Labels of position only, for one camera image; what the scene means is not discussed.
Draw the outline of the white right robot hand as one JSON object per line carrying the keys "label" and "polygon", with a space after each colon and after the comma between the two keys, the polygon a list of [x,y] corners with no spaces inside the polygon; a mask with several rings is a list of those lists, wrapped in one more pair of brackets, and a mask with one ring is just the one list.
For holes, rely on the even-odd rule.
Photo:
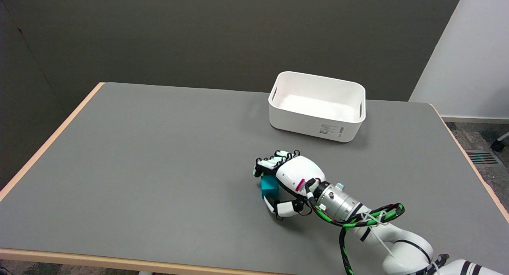
{"label": "white right robot hand", "polygon": [[268,158],[257,158],[253,175],[260,179],[262,199],[278,220],[300,215],[305,205],[310,206],[312,193],[326,181],[323,170],[299,150],[277,150]]}

